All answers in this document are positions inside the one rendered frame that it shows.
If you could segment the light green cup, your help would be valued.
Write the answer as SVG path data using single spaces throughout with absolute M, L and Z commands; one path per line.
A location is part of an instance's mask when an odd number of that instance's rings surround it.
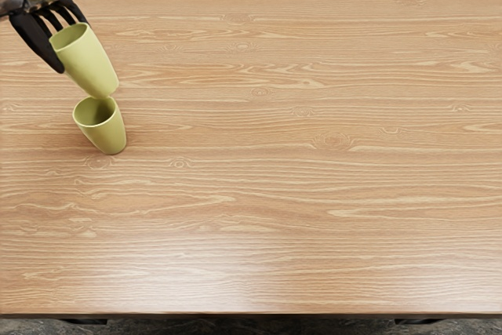
M 119 86 L 113 65 L 87 23 L 76 23 L 49 38 L 64 73 L 88 95 L 102 99 Z
M 86 97 L 75 105 L 72 117 L 85 137 L 104 154 L 116 155 L 126 147 L 126 128 L 114 98 Z

